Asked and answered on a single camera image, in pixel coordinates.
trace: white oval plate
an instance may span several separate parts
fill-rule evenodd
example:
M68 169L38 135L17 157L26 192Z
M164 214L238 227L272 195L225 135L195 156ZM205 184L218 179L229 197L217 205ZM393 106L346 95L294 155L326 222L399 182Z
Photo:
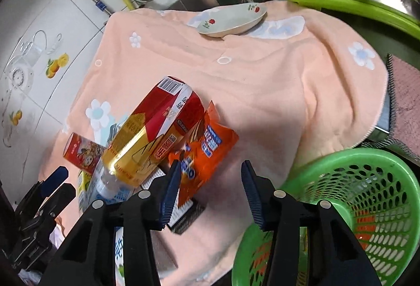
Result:
M261 21L267 9L258 3L237 4L211 13L197 31L211 37L242 34Z

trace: silver screw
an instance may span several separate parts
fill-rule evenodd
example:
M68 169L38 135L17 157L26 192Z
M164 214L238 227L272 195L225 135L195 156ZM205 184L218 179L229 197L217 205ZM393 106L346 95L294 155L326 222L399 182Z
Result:
M277 198L284 198L286 197L286 193L283 190L276 190L274 191L274 196Z
M139 197L140 198L148 198L150 196L150 191L149 190L142 190L139 192Z
M97 199L96 201L94 201L94 202L92 203L92 207L93 207L94 209L99 209L99 208L101 208L103 205L104 205L104 202L103 202L103 201L101 201L100 199Z
M323 201L319 202L319 205L324 209L331 208L331 203L326 201L326 200L323 200Z

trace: peach blanket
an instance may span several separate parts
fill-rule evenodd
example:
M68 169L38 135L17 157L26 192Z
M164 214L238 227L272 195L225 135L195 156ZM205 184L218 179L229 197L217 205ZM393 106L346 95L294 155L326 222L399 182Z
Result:
M59 165L71 132L105 144L163 76L188 83L207 106L215 102L222 124L240 139L197 198L205 212L181 236L161 239L178 270L164 286L211 285L233 263L251 214L241 184L241 162L280 186L292 166L360 143L372 131L384 102L387 71L370 45L348 25L289 2L265 3L263 21L240 36L212 39L195 27L202 13L149 9L114 14L106 26L40 179ZM65 233L78 219L77 201L62 213Z

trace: orange snack bag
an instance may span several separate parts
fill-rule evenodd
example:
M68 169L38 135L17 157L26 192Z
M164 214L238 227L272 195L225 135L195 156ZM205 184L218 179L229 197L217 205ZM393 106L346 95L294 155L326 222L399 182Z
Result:
M236 144L236 132L219 124L220 117L213 104L203 119L194 126L185 144L185 151L169 154L169 163L181 162L182 179L179 187L178 207L187 202L215 172L219 163Z

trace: tile wall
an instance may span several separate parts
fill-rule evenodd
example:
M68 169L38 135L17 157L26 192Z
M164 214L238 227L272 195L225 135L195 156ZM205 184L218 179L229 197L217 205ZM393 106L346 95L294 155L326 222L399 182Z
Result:
M125 9L122 0L102 1L114 12ZM147 7L162 10L176 1L155 0ZM107 19L91 0L0 2L0 179L12 203L37 181ZM44 32L22 59L21 44L39 30Z

